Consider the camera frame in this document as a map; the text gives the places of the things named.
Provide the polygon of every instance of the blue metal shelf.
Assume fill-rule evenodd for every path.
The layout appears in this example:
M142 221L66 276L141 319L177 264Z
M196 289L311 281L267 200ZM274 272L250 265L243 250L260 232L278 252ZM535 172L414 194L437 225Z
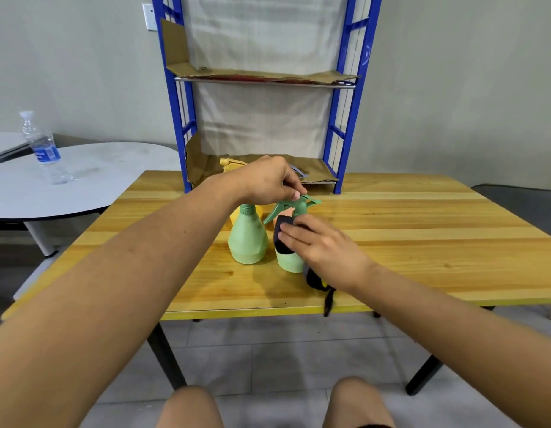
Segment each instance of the blue metal shelf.
M375 30L377 28L377 21L380 11L380 3L382 0L371 0L369 15L367 18L363 18L359 21L353 22L353 16L355 12L355 5L357 0L347 0L347 7L345 9L345 18L343 23L343 33L341 36L341 44L339 46L339 55L337 58L337 68L339 73L344 73L345 63L347 61L347 52L349 50L349 42L351 33L361 28L365 28L365 34L362 43L362 49L360 52L360 58L358 63L357 75L359 76L354 82L343 81L338 84L320 85L320 84L287 84L287 83L258 83L247 81L228 81L228 80L194 80L189 78L175 77L174 73L169 71L165 67L165 80L166 87L169 95L169 102L171 104L172 119L174 125L174 133L176 135L176 143L179 148L180 165L182 169L182 178L184 180L184 190L189 192L192 189L190 182L186 179L186 154L185 145L188 140L198 130L196 122L196 112L194 110L194 97L192 92L192 82L222 82L222 83L238 83L238 84L269 84L269 85L282 85L282 86L325 86L333 88L333 97L331 98L331 110L329 112L329 122L327 135L325 137L325 147L323 149L323 162L327 164L331 174L335 176L338 181L335 183L334 193L341 193L343 185L343 178L345 170L347 168L347 160L349 158L349 152L351 150L352 136L355 131L355 124L357 122L357 114L359 112L360 99L363 93L363 86L365 85L365 77L367 75L367 69L369 67L369 58L371 55L372 41L375 36ZM184 18L182 15L181 0L172 0L172 6L168 6L163 0L153 0L153 8L155 10L155 18L158 28L158 39L161 46L161 55L163 57L163 65L165 65L165 52L163 45L163 30L161 29L161 19L167 19L174 21L177 24L184 25ZM341 123L337 126L337 113L340 100L342 99L341 93L352 93L348 96L343 95L344 105L347 106L348 97L350 97L350 106L343 108L344 117L345 111L347 111L347 122L344 130L341 130ZM335 153L333 153L333 160L331 161L331 153L333 144L335 144ZM336 154L339 154L338 165L335 165Z

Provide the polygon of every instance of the plastic water bottle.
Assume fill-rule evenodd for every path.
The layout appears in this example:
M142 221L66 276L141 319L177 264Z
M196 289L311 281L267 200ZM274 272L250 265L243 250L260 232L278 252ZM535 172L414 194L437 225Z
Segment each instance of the plastic water bottle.
M60 185L75 180L76 178L65 169L61 162L60 153L53 142L53 135L42 132L32 123L34 112L22 111L20 116L24 119L22 134L41 164L45 178L52 185Z

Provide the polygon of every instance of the floor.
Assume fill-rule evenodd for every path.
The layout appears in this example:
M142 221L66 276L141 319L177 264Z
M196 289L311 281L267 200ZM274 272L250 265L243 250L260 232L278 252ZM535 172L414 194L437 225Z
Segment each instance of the floor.
M41 262L30 248L0 246L0 312ZM551 335L549 309L495 312ZM379 388L398 428L517 426L446 367L407 396L403 385L428 353L368 313L167 321L163 329L187 381L216 396L227 428L321 427L330 388L348 375ZM81 426L154 427L171 392L145 343Z

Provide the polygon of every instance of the electrical outlet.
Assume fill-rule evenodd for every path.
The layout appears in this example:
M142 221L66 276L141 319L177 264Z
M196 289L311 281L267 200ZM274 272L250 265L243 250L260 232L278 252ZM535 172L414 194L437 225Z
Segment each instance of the electrical outlet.
M147 30L157 31L157 21L155 19L155 10L153 5L149 3L143 3L143 13L145 15L145 25Z

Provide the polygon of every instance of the table leg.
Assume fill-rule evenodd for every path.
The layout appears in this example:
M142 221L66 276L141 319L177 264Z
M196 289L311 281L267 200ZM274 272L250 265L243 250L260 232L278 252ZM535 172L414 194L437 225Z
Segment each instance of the table leg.
M42 224L40 224L39 222L33 221L33 222L24 222L24 225L26 226L29 233L36 241L39 248L42 250L44 257L49 258L57 252L56 249L50 244L48 238L46 237L44 229L42 228Z
M160 323L157 323L149 337L147 342L151 346L153 353L155 354L159 365L165 371L166 377L174 390L186 386L186 380L180 370L171 346L166 340L165 332Z
M482 306L482 308L487 309L488 311L493 311L493 308L495 308L495 306ZM431 355L406 385L406 393L410 396L419 393L425 386L425 384L428 383L428 381L434 376L434 374L436 374L438 370L443 366L444 364L440 360Z

